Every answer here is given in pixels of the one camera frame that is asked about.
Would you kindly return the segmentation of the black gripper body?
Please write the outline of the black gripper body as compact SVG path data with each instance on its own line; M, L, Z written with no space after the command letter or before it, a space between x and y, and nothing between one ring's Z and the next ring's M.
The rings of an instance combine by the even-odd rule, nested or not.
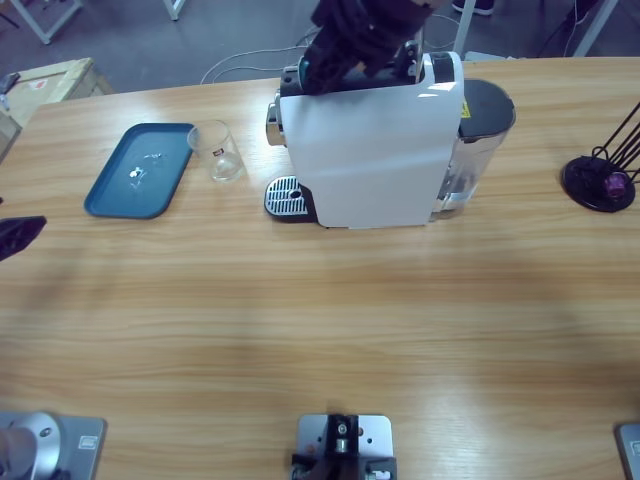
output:
M320 1L310 48L322 54L389 56L413 37L440 1Z

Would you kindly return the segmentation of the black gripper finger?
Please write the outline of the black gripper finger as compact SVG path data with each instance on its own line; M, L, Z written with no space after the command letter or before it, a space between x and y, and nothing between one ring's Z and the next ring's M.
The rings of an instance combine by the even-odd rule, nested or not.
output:
M352 65L349 72L359 72L372 77L393 60L400 45L352 43L350 47Z
M306 49L299 66L305 94L333 91L352 65L351 43L339 31L322 28Z
M0 260L26 249L41 233L47 219L44 216L13 217L0 221Z

